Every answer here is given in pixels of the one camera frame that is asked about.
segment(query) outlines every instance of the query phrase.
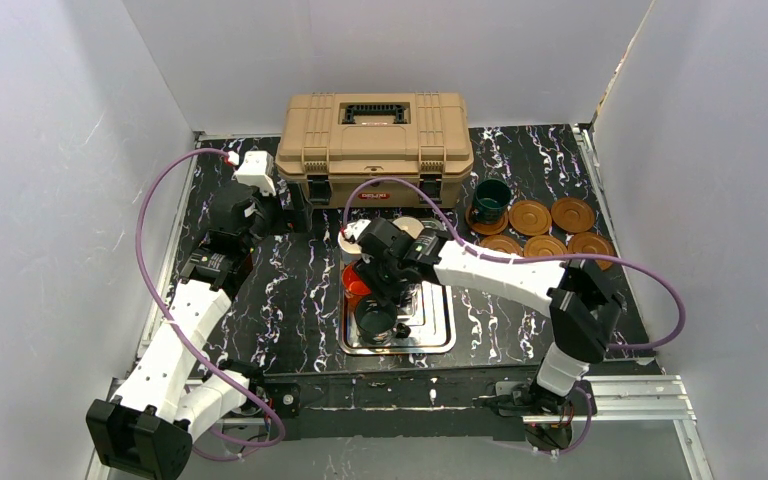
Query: dark green mug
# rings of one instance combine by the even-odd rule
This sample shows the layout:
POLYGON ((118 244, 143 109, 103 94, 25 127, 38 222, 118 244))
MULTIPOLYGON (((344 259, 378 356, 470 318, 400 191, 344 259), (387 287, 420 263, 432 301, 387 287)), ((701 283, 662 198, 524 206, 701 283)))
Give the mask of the dark green mug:
POLYGON ((501 180, 488 179, 479 183, 472 194, 470 216, 474 223, 493 225, 508 209, 513 193, 501 180))

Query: toolbox lid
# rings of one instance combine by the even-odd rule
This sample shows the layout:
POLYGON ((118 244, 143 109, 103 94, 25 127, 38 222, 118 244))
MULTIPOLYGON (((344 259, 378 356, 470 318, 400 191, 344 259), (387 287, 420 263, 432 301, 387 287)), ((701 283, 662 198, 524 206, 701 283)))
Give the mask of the toolbox lid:
POLYGON ((290 100, 275 165, 285 176, 458 176, 472 169, 457 93, 312 94, 290 100))

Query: red cup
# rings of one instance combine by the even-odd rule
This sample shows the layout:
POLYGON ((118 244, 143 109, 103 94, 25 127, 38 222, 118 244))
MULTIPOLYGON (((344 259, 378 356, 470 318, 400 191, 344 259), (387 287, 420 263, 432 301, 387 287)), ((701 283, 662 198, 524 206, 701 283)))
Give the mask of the red cup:
POLYGON ((349 304, 349 311, 354 312, 358 302, 363 297, 372 293, 369 287, 363 283, 357 272, 355 272, 355 263, 352 263, 343 270, 343 291, 346 294, 346 303, 349 304))

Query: white wall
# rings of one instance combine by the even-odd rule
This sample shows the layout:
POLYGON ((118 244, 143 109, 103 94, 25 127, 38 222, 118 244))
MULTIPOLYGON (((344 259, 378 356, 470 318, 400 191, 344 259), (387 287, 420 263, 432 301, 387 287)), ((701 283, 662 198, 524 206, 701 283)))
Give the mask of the white wall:
POLYGON ((590 121, 649 0, 125 5, 190 125, 252 134, 313 91, 459 91, 474 126, 590 121))
MULTIPOLYGON (((714 474, 768 478, 768 2, 657 2, 595 129, 623 255, 687 300, 660 357, 714 474)), ((674 308, 635 287, 662 335, 674 308)))
MULTIPOLYGON (((0 0, 0 479, 83 478, 149 306, 141 193, 189 127, 118 0, 0 0)), ((180 172, 156 197, 153 271, 180 172)))

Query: brown coaster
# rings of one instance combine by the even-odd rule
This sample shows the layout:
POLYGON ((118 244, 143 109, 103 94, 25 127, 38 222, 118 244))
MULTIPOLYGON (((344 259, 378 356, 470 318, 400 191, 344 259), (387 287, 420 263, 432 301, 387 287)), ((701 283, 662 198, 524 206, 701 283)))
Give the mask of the brown coaster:
POLYGON ((567 247, 564 242, 551 235, 539 235, 531 237, 525 242, 526 257, 549 257, 552 255, 564 255, 567 247))
POLYGON ((466 224, 469 225, 469 228, 479 235, 496 235, 497 233, 504 232, 505 229, 508 228, 508 212, 505 212, 505 214, 502 215, 502 218, 492 225, 473 223, 472 219, 469 218, 471 216, 469 211, 467 211, 464 216, 466 217, 466 224))
MULTIPOLYGON (((616 256, 614 246, 611 245, 607 238, 590 232, 574 235, 570 239, 568 247, 572 253, 598 253, 600 255, 616 256)), ((597 260, 596 263, 602 270, 607 270, 613 265, 613 263, 605 260, 597 260)))
POLYGON ((596 223, 596 215, 590 205, 572 197, 562 198, 552 205, 552 219, 569 233, 586 232, 596 223))
POLYGON ((514 230, 529 237, 543 235, 552 226, 552 214, 549 209, 534 200, 515 203, 508 215, 514 230))
POLYGON ((517 241, 513 238, 506 237, 504 235, 493 235, 491 237, 487 237, 482 240, 479 245, 484 248, 489 248, 490 250, 495 250, 497 252, 513 253, 515 255, 522 256, 522 248, 520 248, 519 243, 517 243, 517 241))

